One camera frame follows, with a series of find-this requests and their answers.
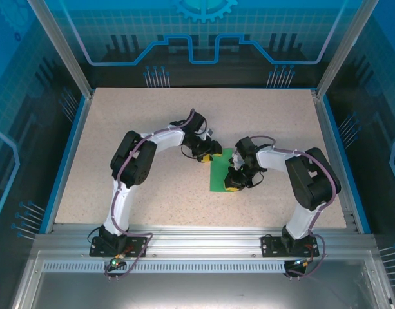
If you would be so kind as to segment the green paper sheet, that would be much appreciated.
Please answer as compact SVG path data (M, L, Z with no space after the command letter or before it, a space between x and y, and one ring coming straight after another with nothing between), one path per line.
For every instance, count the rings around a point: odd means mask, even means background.
M232 149L223 149L222 154L213 156L210 165L209 190L211 192L227 192L224 180L231 166L229 160L232 158L233 152Z

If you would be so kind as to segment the grey metal sheet panel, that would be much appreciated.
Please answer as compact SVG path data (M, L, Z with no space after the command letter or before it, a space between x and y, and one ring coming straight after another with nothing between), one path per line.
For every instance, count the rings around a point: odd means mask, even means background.
M10 309L395 309L382 263L327 260L308 277L270 273L46 273L31 259Z

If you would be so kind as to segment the aluminium mounting rail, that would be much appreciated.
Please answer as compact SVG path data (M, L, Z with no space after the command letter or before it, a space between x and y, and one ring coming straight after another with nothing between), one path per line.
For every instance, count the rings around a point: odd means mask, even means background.
M30 256L33 259L89 258L86 239L93 230L88 224L56 224L49 234L35 237ZM262 257L260 238L266 234L279 236L281 229L262 227L192 227L165 225L134 225L131 232L150 232L146 258L152 259L254 259ZM323 237L318 243L327 251L328 260L364 260L379 257L372 234L359 234L351 229L317 229Z

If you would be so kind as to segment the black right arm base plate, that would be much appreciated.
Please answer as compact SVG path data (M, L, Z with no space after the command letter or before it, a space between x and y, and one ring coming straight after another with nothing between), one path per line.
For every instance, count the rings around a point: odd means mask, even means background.
M260 238L260 246L264 258L308 258L320 256L317 240L311 236L293 240L290 236L266 234Z

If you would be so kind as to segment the aluminium side rail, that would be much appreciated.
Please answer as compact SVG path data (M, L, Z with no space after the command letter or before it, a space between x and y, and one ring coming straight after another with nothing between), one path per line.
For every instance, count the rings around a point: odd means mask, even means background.
M329 119L329 114L323 101L318 98L316 91L311 90L311 96L327 151L327 159L341 184L341 191L337 195L336 199L340 202L340 206L342 208L346 231L349 233L361 234L362 230L360 219L356 217L355 214L356 203L343 166L343 160L338 149L338 143Z

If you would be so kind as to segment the blue side rail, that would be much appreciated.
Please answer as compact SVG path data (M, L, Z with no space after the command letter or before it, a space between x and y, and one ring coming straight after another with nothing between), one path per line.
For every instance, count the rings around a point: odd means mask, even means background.
M83 97L77 108L77 113L64 148L63 157L40 225L40 234L47 234L52 231L92 100L92 98Z

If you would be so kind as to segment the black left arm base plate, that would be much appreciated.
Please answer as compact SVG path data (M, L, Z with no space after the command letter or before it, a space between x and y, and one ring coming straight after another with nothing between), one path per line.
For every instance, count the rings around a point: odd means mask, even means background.
M91 257L113 257L124 254L126 257L136 257L144 248L147 237L119 237L96 236L92 239L89 255Z

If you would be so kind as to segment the aluminium frame post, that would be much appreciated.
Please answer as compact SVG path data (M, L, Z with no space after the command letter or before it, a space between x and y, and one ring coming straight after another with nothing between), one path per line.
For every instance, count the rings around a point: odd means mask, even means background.
M92 88L47 4L44 0L27 0L27 2L64 62L78 89L86 99L90 100L93 96Z
M317 88L316 98L323 100L334 78L338 74L342 64L345 62L352 47L356 44L361 31L373 13L379 0L362 0L361 5L355 13L347 31L345 32L332 60L325 70Z

